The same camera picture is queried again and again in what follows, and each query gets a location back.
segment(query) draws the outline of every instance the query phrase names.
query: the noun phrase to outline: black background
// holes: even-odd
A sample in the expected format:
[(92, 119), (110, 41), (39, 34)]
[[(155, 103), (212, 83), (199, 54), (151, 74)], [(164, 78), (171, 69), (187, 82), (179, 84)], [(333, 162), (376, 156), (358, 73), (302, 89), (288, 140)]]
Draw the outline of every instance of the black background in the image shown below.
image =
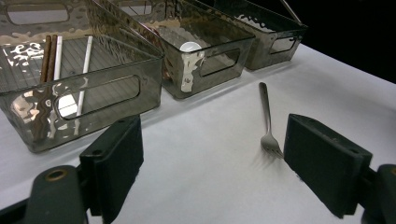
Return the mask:
[[(200, 0), (209, 5), (213, 0)], [(396, 83), (396, 13), (388, 0), (287, 0), (308, 26), (302, 43)], [(291, 18), (279, 0), (250, 0)]]

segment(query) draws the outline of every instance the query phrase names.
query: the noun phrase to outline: storage bin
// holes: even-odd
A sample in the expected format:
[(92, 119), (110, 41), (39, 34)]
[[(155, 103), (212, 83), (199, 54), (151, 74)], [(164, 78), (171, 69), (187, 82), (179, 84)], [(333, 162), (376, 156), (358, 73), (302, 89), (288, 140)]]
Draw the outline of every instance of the storage bin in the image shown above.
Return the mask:
[[(133, 29), (164, 52), (163, 86), (174, 98), (187, 98), (241, 76), (254, 35), (206, 12), (199, 2), (101, 2), (124, 10)], [(149, 11), (142, 9), (143, 4)]]
[(299, 20), (291, 20), (246, 0), (214, 0), (210, 7), (213, 8), (206, 11), (256, 36), (245, 64), (249, 70), (290, 61), (308, 29)]
[[(47, 35), (61, 72), (40, 82)], [(163, 54), (91, 0), (0, 0), (0, 46), (0, 107), (32, 152), (160, 105)]]

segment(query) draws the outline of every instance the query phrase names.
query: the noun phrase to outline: fork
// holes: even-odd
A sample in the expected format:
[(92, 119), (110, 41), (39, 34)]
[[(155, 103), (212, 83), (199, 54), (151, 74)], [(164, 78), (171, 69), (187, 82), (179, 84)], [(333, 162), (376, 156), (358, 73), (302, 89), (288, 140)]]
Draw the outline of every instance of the fork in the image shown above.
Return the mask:
[(271, 114), (267, 85), (261, 82), (259, 88), (262, 96), (262, 108), (264, 109), (264, 116), (267, 124), (267, 134), (261, 139), (262, 150), (278, 159), (283, 159), (283, 152), (280, 150), (279, 143), (272, 136), (271, 132)]

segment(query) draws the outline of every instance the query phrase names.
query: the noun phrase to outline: screw hole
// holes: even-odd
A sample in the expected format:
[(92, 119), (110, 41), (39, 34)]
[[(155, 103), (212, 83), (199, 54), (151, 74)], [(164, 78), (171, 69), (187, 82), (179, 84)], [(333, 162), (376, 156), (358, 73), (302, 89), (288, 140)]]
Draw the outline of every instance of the screw hole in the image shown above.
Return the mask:
[(102, 154), (102, 150), (96, 149), (92, 152), (92, 155), (94, 156), (100, 156)]
[(350, 148), (349, 150), (350, 150), (351, 152), (353, 152), (353, 153), (359, 154), (359, 151), (356, 150), (355, 148)]
[(57, 181), (64, 178), (66, 175), (67, 175), (66, 170), (54, 170), (46, 175), (46, 180), (50, 182)]

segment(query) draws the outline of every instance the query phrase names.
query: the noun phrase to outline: white table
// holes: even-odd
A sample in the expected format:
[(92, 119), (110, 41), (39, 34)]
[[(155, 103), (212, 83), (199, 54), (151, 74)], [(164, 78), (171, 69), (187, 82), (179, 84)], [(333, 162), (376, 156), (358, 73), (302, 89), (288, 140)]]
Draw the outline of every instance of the white table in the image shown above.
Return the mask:
[[(396, 163), (396, 85), (300, 45), (291, 62), (244, 71), (186, 100), (163, 91), (161, 106), (141, 116), (145, 161), (114, 223), (361, 223), (360, 206), (355, 216), (333, 216), (284, 161), (261, 151), (261, 81), (282, 149), (294, 113), (371, 151), (374, 170)], [(35, 155), (3, 113), (0, 122), (0, 209), (28, 197), (44, 170), (78, 165), (102, 132)]]

